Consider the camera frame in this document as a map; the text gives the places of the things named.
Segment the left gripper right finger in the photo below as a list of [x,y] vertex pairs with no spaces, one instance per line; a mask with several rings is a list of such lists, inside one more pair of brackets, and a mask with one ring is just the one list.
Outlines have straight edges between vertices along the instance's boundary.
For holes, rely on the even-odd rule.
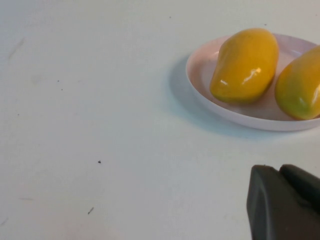
[[312,209],[319,213],[320,179],[292,164],[282,165],[279,172]]

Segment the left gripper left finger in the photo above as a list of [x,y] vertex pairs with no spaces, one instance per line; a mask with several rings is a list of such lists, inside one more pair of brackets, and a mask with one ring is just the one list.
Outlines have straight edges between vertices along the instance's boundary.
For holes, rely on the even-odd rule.
[[246,209],[254,240],[320,238],[320,213],[295,191],[280,169],[251,168]]

